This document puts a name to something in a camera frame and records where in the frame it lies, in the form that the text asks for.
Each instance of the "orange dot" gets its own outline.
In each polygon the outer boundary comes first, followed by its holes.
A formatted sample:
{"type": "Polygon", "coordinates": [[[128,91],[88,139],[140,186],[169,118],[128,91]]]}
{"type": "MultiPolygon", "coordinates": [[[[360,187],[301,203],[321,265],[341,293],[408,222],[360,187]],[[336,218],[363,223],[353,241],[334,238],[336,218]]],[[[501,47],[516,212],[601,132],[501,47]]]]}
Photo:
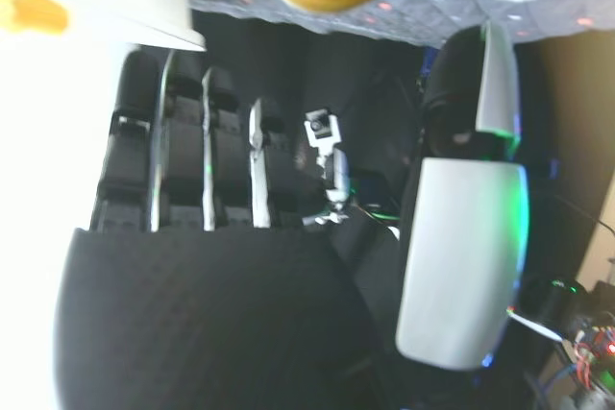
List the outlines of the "orange dot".
{"type": "Polygon", "coordinates": [[[580,26],[593,26],[594,20],[592,18],[577,18],[577,23],[580,26]]]}

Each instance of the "orange spot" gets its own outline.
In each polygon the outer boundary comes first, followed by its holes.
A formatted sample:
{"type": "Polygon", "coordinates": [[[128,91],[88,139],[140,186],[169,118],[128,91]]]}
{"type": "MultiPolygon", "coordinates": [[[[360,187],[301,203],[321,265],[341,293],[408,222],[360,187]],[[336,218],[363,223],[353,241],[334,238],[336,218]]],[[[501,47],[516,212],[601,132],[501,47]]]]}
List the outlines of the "orange spot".
{"type": "Polygon", "coordinates": [[[577,18],[577,23],[581,26],[593,26],[594,20],[592,18],[577,18]]]}

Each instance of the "blue wire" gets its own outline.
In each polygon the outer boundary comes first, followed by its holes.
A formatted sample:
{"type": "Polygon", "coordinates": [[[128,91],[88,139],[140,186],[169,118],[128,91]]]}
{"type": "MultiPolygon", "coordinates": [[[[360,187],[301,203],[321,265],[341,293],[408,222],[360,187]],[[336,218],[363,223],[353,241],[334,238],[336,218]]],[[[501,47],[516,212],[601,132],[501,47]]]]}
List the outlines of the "blue wire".
{"type": "Polygon", "coordinates": [[[551,378],[547,380],[547,382],[543,386],[545,394],[547,394],[551,390],[551,388],[557,381],[573,373],[576,369],[577,369],[577,364],[570,364],[564,367],[563,369],[559,370],[558,372],[556,372],[551,378]]]}

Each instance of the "blue light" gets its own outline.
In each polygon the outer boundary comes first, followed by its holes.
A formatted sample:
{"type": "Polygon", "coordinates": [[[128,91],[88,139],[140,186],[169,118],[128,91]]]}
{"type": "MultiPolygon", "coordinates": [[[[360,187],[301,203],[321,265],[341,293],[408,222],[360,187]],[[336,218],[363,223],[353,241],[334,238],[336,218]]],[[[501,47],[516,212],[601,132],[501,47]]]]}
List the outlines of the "blue light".
{"type": "Polygon", "coordinates": [[[492,363],[493,363],[493,354],[487,354],[484,356],[484,359],[482,359],[482,366],[484,368],[489,367],[492,363]]]}

